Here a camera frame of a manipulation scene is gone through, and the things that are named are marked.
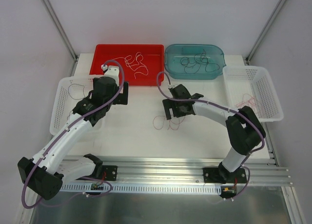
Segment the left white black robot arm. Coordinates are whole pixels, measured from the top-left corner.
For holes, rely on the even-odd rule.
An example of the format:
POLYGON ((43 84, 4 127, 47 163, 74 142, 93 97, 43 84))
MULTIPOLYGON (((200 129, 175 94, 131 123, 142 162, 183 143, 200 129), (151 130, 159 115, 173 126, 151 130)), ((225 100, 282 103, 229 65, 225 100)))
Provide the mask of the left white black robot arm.
POLYGON ((127 105, 128 92, 127 81, 118 83, 105 76, 94 78, 93 89, 76 104, 62 130, 32 158, 19 160, 22 195, 29 188, 50 200, 64 184, 82 177, 99 179, 103 174, 102 161, 92 154, 86 154, 68 166, 60 164, 77 141, 106 116, 113 104, 127 105))

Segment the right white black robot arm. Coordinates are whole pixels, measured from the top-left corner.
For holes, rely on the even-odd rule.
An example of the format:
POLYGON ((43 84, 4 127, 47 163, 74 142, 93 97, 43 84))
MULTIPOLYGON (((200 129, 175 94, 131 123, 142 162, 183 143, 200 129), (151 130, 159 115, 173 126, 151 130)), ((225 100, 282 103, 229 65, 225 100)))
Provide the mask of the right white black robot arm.
POLYGON ((187 115, 206 117, 226 127, 231 149, 218 167, 211 168, 208 179, 215 183, 231 183, 255 147, 265 144, 266 133, 254 111, 244 106, 238 110, 221 106, 202 94, 191 95, 182 85, 170 86, 172 97, 162 101, 167 120, 187 115))

